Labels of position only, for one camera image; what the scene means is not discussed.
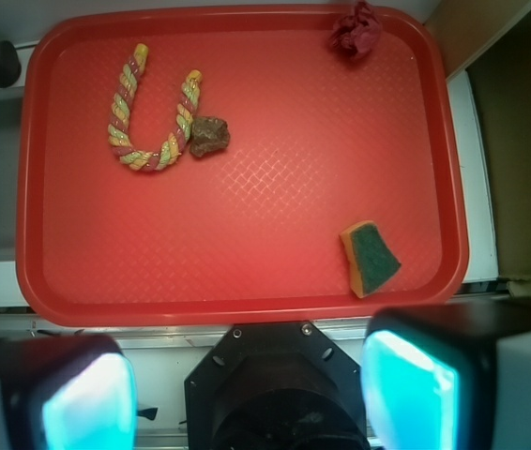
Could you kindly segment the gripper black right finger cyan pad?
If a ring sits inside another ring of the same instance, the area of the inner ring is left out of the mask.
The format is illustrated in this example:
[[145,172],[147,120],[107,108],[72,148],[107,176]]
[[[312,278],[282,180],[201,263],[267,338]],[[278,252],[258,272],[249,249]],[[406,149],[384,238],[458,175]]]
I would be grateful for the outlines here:
[[360,381],[386,449],[531,449],[531,297],[384,308]]

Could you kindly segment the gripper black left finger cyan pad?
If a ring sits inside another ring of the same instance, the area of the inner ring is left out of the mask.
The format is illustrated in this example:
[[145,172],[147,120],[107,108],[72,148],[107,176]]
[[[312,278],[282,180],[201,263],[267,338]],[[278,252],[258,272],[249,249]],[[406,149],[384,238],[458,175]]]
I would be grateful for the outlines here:
[[133,368],[110,337],[0,338],[0,449],[130,449]]

